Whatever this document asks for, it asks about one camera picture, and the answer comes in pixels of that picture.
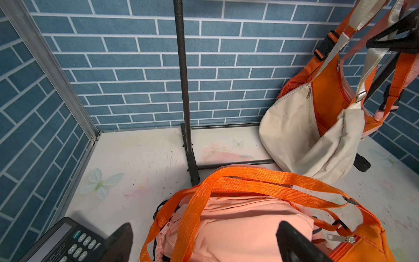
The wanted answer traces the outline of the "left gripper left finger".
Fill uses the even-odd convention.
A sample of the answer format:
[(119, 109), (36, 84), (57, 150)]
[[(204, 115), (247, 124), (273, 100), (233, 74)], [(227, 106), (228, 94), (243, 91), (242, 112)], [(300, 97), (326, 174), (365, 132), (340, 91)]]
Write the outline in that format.
[(128, 262), (133, 246), (133, 230), (125, 223), (88, 254), (89, 262)]

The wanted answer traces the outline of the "beige sling bag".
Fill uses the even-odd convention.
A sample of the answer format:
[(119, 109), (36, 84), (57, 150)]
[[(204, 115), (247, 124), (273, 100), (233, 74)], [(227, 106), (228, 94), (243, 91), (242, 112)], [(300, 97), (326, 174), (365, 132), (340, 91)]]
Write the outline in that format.
[(354, 164), (363, 137), (341, 134), (336, 138), (330, 135), (319, 139), (313, 136), (286, 138), (275, 134), (273, 124), (268, 123), (264, 117), (259, 125), (259, 137), (281, 170), (332, 184), (343, 178)]

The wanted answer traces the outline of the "orange sling bag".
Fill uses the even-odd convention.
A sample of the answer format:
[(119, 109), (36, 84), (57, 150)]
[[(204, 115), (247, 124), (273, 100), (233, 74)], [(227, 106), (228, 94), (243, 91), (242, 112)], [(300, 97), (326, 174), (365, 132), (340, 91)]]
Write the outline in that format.
[[(360, 1), (349, 15), (332, 30), (314, 51), (310, 62), (287, 82), (264, 119), (273, 124), (273, 132), (286, 138), (295, 136), (319, 139), (352, 134), (361, 138), (366, 112), (363, 104), (372, 91), (379, 62), (388, 49), (368, 49), (357, 89), (353, 91), (345, 79), (345, 59), (339, 52), (350, 39), (363, 30), (380, 12), (385, 1)], [(372, 37), (394, 25), (414, 1), (397, 1), (394, 7), (348, 53), (351, 57)]]
[(379, 219), (324, 182), (220, 168), (155, 214), (142, 262), (392, 262)]

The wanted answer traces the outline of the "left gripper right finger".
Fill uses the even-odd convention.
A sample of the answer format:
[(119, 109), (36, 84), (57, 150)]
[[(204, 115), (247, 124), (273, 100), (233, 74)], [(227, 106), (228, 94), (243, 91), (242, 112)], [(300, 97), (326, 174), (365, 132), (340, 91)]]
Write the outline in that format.
[(283, 262), (333, 262), (287, 221), (281, 221), (276, 233)]

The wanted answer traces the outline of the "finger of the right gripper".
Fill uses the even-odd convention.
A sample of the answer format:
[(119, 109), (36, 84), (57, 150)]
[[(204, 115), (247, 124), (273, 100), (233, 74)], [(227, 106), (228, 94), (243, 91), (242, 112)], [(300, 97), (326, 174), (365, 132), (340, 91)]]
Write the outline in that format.
[(366, 48), (388, 49), (389, 51), (419, 53), (419, 9), (417, 8), (388, 29), (372, 37)]

